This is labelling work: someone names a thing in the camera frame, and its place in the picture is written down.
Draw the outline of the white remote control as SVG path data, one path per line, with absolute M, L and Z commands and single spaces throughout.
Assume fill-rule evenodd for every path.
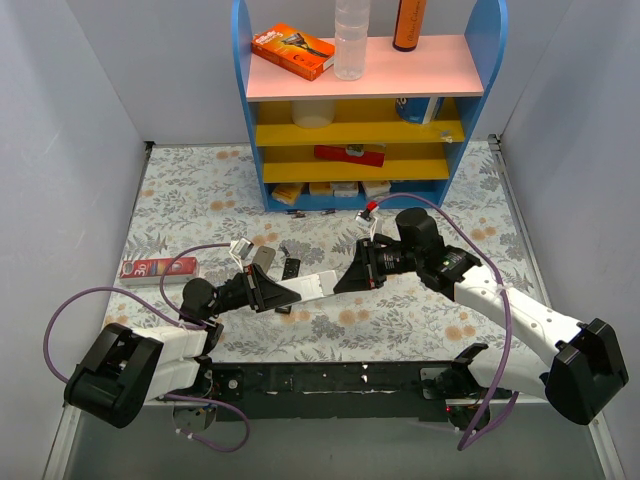
M 301 299 L 297 300 L 297 303 L 304 303 L 332 296 L 337 282 L 338 277 L 336 271 L 327 270 L 302 277 L 282 280 L 279 281 L 278 284 L 299 294 Z

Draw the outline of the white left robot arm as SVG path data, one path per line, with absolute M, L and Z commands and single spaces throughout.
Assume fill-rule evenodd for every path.
M 217 317 L 245 306 L 256 312 L 284 307 L 302 301 L 303 295 L 251 264 L 219 288 L 192 279 L 182 298 L 179 326 L 104 328 L 67 381 L 64 400 L 123 428 L 146 401 L 166 393 L 181 390 L 190 399 L 203 399 L 213 377 L 201 364 L 224 329 Z

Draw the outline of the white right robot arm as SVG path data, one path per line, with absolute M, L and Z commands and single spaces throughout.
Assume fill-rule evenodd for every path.
M 489 375 L 500 373 L 502 388 L 541 396 L 566 419 L 587 425 L 628 383 L 611 325 L 599 318 L 581 322 L 500 284 L 487 264 L 445 244 L 435 219 L 423 208 L 401 211 L 395 223 L 397 240 L 376 234 L 357 241 L 353 262 L 335 293 L 378 289 L 388 276 L 412 272 L 428 289 L 504 327 L 542 362 L 540 367 L 497 365 L 488 373 L 468 362 L 452 373 L 460 395 L 479 395 Z

